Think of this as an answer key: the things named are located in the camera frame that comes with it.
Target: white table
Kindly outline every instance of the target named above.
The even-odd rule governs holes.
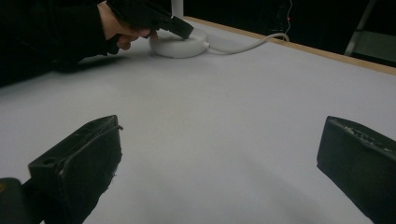
[[[256,41],[194,25],[213,44]],[[26,181],[30,161],[115,114],[122,161],[87,224],[371,223],[316,156],[327,116],[396,139],[396,76],[274,43],[173,60],[141,39],[117,57],[0,89],[1,177]]]

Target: white lamp base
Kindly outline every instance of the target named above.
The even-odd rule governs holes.
[[[190,58],[209,48],[207,33],[200,29],[194,28],[188,39],[182,39],[164,30],[158,31],[157,34],[158,39],[151,38],[149,45],[156,54],[164,57]]]

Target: white stand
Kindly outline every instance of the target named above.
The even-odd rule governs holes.
[[[172,0],[172,14],[183,20],[183,0]],[[188,39],[183,39],[164,30],[157,33],[158,38],[151,38],[149,45],[156,54],[164,57],[190,58],[209,48],[207,34],[200,29],[194,28]]]

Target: hand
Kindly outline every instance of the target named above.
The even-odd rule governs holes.
[[[120,49],[127,50],[131,47],[132,41],[135,41],[140,36],[150,34],[149,29],[136,29],[126,21],[118,19],[106,4],[106,1],[99,3],[97,6],[106,40],[111,39],[114,35],[120,35],[117,42],[117,46]]]

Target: white pole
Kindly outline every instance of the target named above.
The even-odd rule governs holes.
[[[172,15],[183,20],[184,17],[183,0],[172,0],[171,4],[172,4]]]

